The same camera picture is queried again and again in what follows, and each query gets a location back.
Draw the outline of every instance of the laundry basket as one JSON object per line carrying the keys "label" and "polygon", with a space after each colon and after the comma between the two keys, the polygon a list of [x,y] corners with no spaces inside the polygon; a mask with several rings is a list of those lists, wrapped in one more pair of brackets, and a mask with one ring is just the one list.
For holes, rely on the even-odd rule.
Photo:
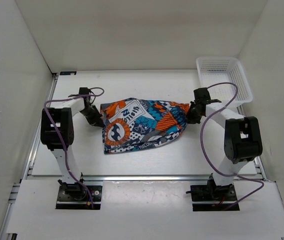
{"label": "laundry basket", "polygon": [[[236,108],[252,101],[253,96],[241,62],[234,57],[199,57],[196,59],[201,87],[229,82],[238,87],[238,94],[229,108]],[[235,87],[230,84],[209,88],[211,99],[219,99],[226,104],[235,94]]]}

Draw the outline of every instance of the cable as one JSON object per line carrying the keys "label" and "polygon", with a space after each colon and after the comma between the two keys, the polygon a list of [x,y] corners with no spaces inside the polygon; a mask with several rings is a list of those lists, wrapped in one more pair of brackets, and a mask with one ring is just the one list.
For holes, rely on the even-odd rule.
{"label": "cable", "polygon": [[69,167],[69,163],[68,163],[68,149],[67,149],[67,146],[66,146],[66,143],[64,142],[63,140],[63,137],[60,133],[60,130],[58,129],[56,123],[54,122],[49,110],[48,110],[48,107],[47,107],[47,104],[49,103],[60,103],[60,102],[67,102],[67,101],[71,101],[71,100],[75,100],[75,99],[80,99],[80,98],[85,98],[85,97],[99,97],[101,96],[102,94],[104,94],[104,89],[102,87],[92,87],[90,88],[90,90],[92,89],[99,89],[99,90],[102,90],[102,92],[100,94],[85,94],[85,95],[79,95],[79,96],[73,96],[73,97],[70,97],[70,98],[66,98],[66,99],[55,99],[55,100],[48,100],[44,103],[44,111],[48,117],[48,119],[50,120],[51,124],[53,125],[57,135],[58,135],[58,138],[60,139],[61,141],[61,144],[62,144],[62,147],[63,147],[63,151],[64,151],[64,156],[65,156],[65,167],[68,171],[68,173],[70,174],[70,176],[74,179],[74,181],[76,181],[78,184],[80,184],[83,188],[85,188],[86,192],[88,193],[88,196],[89,196],[89,199],[87,199],[86,203],[88,203],[88,201],[90,200],[91,204],[92,204],[92,208],[94,207],[93,205],[93,198],[92,198],[92,195],[91,195],[91,192],[89,190],[89,188],[82,182],[80,182],[79,180],[77,180],[77,178],[73,175],[73,173],[71,172],[70,170],[70,167]]}
{"label": "cable", "polygon": [[230,84],[230,85],[233,85],[235,87],[235,94],[234,96],[231,98],[230,101],[227,102],[227,104],[220,108],[219,110],[213,112],[212,114],[210,114],[203,122],[203,125],[201,127],[201,131],[200,131],[200,144],[201,144],[201,149],[203,151],[203,155],[207,161],[207,163],[211,166],[211,168],[217,172],[218,174],[220,174],[221,176],[223,177],[238,177],[239,179],[243,179],[243,180],[247,180],[247,181],[250,181],[250,182],[254,182],[254,183],[259,183],[261,184],[260,187],[258,187],[257,189],[253,190],[252,192],[248,193],[247,195],[245,195],[244,197],[240,198],[239,200],[237,200],[236,202],[232,203],[231,205],[229,205],[226,209],[224,209],[224,211],[232,208],[233,206],[235,206],[236,204],[238,204],[239,202],[241,202],[242,200],[246,199],[247,197],[251,196],[252,194],[256,193],[257,191],[259,191],[260,189],[262,189],[264,187],[264,182],[262,181],[259,181],[259,180],[255,180],[255,179],[249,179],[249,178],[246,178],[246,177],[243,177],[243,176],[240,176],[238,174],[224,174],[223,172],[220,172],[214,165],[213,163],[211,162],[207,152],[206,152],[206,149],[204,147],[204,141],[203,141],[203,131],[204,131],[204,127],[205,125],[207,124],[207,122],[209,121],[210,118],[212,118],[215,114],[218,114],[220,112],[222,112],[224,109],[226,109],[230,104],[231,102],[237,97],[238,95],[238,92],[239,92],[239,88],[237,85],[235,85],[234,83],[232,82],[219,82],[219,83],[216,83],[216,84],[213,84],[209,87],[207,87],[208,89],[209,88],[212,88],[212,87],[215,87],[217,85],[223,85],[223,84]]}

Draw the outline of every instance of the white panel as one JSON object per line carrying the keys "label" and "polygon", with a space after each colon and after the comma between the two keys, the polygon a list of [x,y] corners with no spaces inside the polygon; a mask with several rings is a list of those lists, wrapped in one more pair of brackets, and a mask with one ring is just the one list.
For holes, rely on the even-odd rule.
{"label": "white panel", "polygon": [[263,163],[268,177],[276,180],[284,204],[283,0],[268,1],[240,60],[254,95],[245,110],[259,119]]}
{"label": "white panel", "polygon": [[0,0],[0,227],[51,79],[16,3]]}
{"label": "white panel", "polygon": [[[100,109],[102,103],[130,97],[189,103],[194,100],[193,90],[199,88],[200,83],[196,70],[81,71],[76,75],[59,76],[53,99],[76,94],[79,87],[105,89],[105,94],[95,100]],[[201,150],[198,124],[189,124],[183,134],[168,145],[122,154],[104,154],[102,129],[90,126],[81,114],[73,117],[73,125],[74,157],[84,175],[209,175],[213,171]],[[210,120],[204,140],[212,162],[219,166],[225,156],[224,129]],[[254,163],[247,164],[240,173],[256,174]],[[61,175],[53,154],[42,144],[32,174]]]}
{"label": "white panel", "polygon": [[16,0],[53,72],[193,69],[236,57],[267,0]]}
{"label": "white panel", "polygon": [[[258,184],[235,182],[238,197]],[[24,180],[8,233],[18,240],[280,240],[284,209],[275,183],[237,212],[193,212],[188,182],[104,182],[101,210],[57,210],[59,184]]]}

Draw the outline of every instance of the folded garment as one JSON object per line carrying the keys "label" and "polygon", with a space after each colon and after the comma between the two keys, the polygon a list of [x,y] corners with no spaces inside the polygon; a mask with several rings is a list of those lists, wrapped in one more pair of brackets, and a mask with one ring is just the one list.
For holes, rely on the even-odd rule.
{"label": "folded garment", "polygon": [[101,104],[104,153],[139,151],[171,142],[186,128],[189,108],[174,101],[136,98]]}

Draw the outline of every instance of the black mounting plate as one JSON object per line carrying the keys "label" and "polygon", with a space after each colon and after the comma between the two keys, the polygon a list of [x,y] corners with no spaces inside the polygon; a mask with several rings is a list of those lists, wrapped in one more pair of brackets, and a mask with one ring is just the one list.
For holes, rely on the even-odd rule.
{"label": "black mounting plate", "polygon": [[86,185],[90,190],[93,198],[92,204],[87,205],[87,197],[84,199],[74,199],[72,196],[65,193],[62,186],[58,189],[55,209],[72,209],[72,210],[100,210],[102,199],[102,186],[100,185]]}
{"label": "black mounting plate", "polygon": [[[222,203],[220,205],[214,205],[211,195],[209,194],[209,189],[207,185],[191,185],[191,197],[192,197],[192,207],[193,212],[212,212],[212,211],[223,211],[232,203]],[[225,194],[224,202],[235,202],[237,201],[237,193],[234,185],[231,185],[228,192]],[[227,209],[226,211],[239,211],[239,204]]]}

